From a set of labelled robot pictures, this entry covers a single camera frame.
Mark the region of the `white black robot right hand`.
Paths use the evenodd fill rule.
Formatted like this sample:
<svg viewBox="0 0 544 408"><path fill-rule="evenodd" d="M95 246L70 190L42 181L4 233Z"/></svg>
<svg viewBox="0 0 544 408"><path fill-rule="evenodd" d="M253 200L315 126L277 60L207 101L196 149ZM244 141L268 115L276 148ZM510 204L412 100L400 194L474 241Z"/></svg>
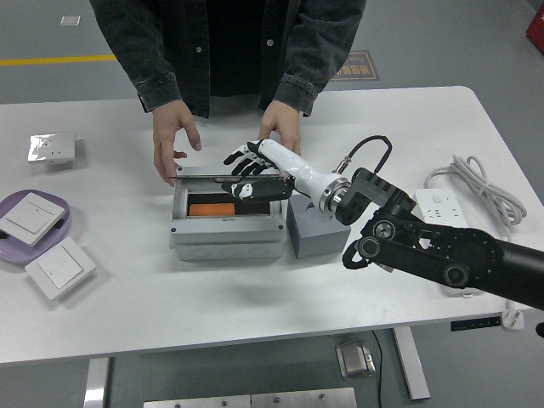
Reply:
<svg viewBox="0 0 544 408"><path fill-rule="evenodd" d="M344 176L315 170L301 156L273 139L246 142L224 160L224 165L238 159L241 161L231 171L233 175L247 176L276 168L283 176L291 177L294 189L308 196L323 213L333 214L333 197L349 184Z"/></svg>

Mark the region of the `person's left hand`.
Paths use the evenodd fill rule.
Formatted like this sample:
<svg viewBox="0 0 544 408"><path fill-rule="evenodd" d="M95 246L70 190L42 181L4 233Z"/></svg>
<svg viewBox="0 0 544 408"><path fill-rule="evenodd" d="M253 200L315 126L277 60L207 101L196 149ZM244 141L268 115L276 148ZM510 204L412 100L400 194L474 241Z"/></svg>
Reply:
<svg viewBox="0 0 544 408"><path fill-rule="evenodd" d="M265 110L261 119L258 140L269 139L275 132L280 143L288 150L301 155L301 114L283 102L274 100Z"/></svg>

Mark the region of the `person's right hand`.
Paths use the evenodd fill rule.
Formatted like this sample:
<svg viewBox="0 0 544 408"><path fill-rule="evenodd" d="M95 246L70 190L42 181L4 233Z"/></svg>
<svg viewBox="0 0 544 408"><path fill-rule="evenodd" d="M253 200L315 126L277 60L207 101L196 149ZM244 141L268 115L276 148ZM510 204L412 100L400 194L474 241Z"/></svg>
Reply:
<svg viewBox="0 0 544 408"><path fill-rule="evenodd" d="M197 130L195 119L183 100L174 100L152 111L154 144L154 166L162 180L174 186L177 176L176 159L186 158L183 151L174 149L178 131L183 130L190 146L195 151L201 150L201 136Z"/></svg>

